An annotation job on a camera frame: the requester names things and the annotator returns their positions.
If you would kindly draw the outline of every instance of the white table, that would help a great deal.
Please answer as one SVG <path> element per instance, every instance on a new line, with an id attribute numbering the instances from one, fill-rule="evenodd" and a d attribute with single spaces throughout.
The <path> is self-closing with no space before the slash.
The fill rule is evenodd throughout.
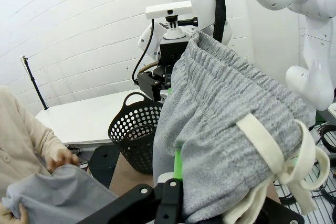
<path id="1" fill-rule="evenodd" d="M 328 111 L 333 115 L 334 118 L 336 118 L 336 102 L 329 106 Z"/>
<path id="2" fill-rule="evenodd" d="M 110 143 L 110 123 L 132 92 L 141 91 L 130 90 L 50 107 L 39 112 L 36 118 L 51 128 L 65 145 Z M 141 100 L 140 95 L 133 95 L 127 104 Z"/>

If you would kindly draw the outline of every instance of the plastic basket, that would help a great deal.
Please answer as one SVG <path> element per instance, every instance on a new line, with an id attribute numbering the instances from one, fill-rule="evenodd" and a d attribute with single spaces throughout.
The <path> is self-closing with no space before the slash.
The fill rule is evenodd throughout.
<path id="1" fill-rule="evenodd" d="M 143 101 L 126 105 L 129 97 L 140 95 Z M 121 154 L 140 173 L 153 173 L 153 141 L 162 104 L 142 93 L 129 94 L 109 127 L 109 138 Z"/>

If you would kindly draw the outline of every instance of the beige cardigan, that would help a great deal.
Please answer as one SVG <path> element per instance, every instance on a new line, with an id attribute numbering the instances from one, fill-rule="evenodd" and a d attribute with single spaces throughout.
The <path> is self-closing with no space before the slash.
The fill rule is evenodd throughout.
<path id="1" fill-rule="evenodd" d="M 61 148 L 65 147 L 53 131 L 0 86 L 0 201 L 8 185 L 33 173 L 49 175 L 34 150 L 43 158 L 56 158 Z"/>

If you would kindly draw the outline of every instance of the gray garment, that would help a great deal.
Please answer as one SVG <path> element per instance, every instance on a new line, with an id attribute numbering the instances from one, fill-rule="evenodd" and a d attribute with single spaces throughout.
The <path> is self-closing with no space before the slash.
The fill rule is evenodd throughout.
<path id="1" fill-rule="evenodd" d="M 22 202 L 29 224 L 75 224 L 116 198 L 79 167 L 64 165 L 52 176 L 33 174 L 10 185 L 2 203 L 20 218 Z"/>
<path id="2" fill-rule="evenodd" d="M 263 75 L 245 77 L 227 62 L 233 51 L 201 32 L 175 64 L 172 92 L 162 108 L 153 149 L 154 181 L 174 168 L 181 149 L 187 223 L 222 214 L 271 175 L 266 162 L 236 126 L 252 113 L 268 130 L 285 159 L 301 143 L 294 119 L 306 122 L 304 102 Z M 282 92 L 290 97 L 281 96 Z"/>

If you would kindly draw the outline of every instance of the brown table surface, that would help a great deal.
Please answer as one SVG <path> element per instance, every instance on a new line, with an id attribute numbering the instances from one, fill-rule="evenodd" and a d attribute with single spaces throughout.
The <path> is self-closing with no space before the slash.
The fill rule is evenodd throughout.
<path id="1" fill-rule="evenodd" d="M 117 166 L 115 167 L 110 190 L 121 196 L 138 184 L 153 184 L 153 176 L 137 172 L 127 162 L 122 154 L 119 155 Z M 267 188 L 267 197 L 280 203 L 277 191 L 273 184 Z"/>

